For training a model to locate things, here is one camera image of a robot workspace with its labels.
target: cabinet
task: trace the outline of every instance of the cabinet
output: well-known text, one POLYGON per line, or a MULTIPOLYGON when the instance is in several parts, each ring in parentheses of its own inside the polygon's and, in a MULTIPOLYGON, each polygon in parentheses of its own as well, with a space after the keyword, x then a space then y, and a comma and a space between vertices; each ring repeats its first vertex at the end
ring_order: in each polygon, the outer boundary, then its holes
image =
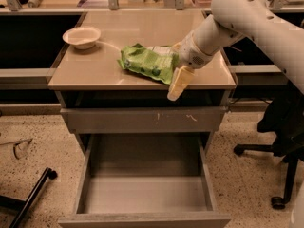
POLYGON ((168 86, 122 71, 120 48, 173 45, 200 9, 90 11, 101 47, 69 47, 48 84, 85 154, 74 212, 63 227, 224 227, 205 153, 236 87, 218 53, 170 102, 168 86))

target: green bag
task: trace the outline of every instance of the green bag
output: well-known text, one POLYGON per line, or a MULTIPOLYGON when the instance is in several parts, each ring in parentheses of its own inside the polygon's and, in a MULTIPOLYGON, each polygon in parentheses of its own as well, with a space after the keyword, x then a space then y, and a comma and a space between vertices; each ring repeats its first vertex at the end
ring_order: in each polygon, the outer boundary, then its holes
POLYGON ((136 44, 125 47, 118 60, 122 69, 140 73, 154 80, 170 85, 179 55, 171 47, 143 47, 136 44))

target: closed drawer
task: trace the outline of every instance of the closed drawer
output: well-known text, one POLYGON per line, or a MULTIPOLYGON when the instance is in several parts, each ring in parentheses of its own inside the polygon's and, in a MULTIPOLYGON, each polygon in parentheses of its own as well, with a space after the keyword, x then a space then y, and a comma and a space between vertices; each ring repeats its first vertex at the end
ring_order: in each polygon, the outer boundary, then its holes
POLYGON ((178 108, 62 109, 71 133, 214 132, 224 106, 178 108))
POLYGON ((197 134, 92 135, 62 227, 224 227, 197 134))

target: speckled floor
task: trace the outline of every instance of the speckled floor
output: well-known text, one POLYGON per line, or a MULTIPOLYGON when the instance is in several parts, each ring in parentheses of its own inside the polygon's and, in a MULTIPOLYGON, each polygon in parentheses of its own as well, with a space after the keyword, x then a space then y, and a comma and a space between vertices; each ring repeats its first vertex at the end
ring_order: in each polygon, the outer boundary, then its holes
MULTIPOLYGON (((281 195, 287 165, 269 153, 233 153, 237 143, 271 143, 274 134, 258 134, 262 112, 230 112, 224 117, 207 154, 220 212, 232 220, 227 228, 286 228, 303 177, 299 164, 292 201, 283 211, 272 209, 270 197, 281 195)), ((46 167, 58 172, 48 180, 30 207, 21 227, 59 227, 58 217, 70 214, 84 162, 75 138, 60 115, 2 116, 0 143, 33 138, 18 147, 0 146, 0 195, 24 200, 46 167)), ((9 227, 14 213, 0 209, 0 227, 9 227)))

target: floor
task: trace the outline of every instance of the floor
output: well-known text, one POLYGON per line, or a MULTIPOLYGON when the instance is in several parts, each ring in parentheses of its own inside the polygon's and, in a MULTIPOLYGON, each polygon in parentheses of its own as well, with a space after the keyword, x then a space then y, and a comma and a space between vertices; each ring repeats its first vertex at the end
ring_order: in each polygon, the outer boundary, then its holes
MULTIPOLYGON (((28 210, 21 227, 60 227, 58 217, 72 212, 84 156, 60 115, 3 115, 0 143, 33 138, 13 155, 12 144, 0 145, 0 195, 24 200, 46 167, 58 178, 48 180, 28 210)), ((281 195, 287 166, 269 153, 233 153, 237 143, 271 143, 274 134, 257 133, 262 111, 230 111, 224 116, 207 153, 218 210, 231 215, 227 228, 286 228, 296 191, 303 181, 299 164, 292 201, 285 210, 272 209, 271 196, 281 195)), ((0 209, 0 227, 9 227, 14 213, 0 209)))

